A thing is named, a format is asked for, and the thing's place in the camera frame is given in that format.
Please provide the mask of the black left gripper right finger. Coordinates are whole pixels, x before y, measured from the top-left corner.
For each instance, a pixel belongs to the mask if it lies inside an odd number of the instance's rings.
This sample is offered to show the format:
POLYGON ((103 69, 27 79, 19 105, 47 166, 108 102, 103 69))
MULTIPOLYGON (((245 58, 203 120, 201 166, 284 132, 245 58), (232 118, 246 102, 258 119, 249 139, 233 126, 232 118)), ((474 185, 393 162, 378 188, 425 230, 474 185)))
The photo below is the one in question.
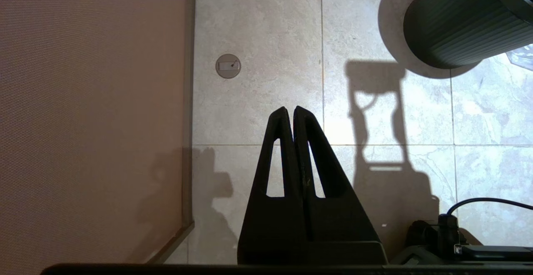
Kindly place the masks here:
POLYGON ((318 264, 388 264, 379 236, 318 120, 294 110, 294 143, 309 256, 318 264))

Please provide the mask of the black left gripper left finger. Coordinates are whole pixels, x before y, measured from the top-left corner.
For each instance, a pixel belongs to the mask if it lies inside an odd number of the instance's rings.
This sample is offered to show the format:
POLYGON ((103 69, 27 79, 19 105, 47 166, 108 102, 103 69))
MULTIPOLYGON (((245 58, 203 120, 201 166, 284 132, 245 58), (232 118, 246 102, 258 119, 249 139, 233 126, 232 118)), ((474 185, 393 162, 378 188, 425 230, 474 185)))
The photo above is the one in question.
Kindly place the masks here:
POLYGON ((299 264, 308 241, 299 167, 288 111, 268 119, 237 247, 238 264, 299 264), (280 141, 284 195, 267 195, 274 143, 280 141))

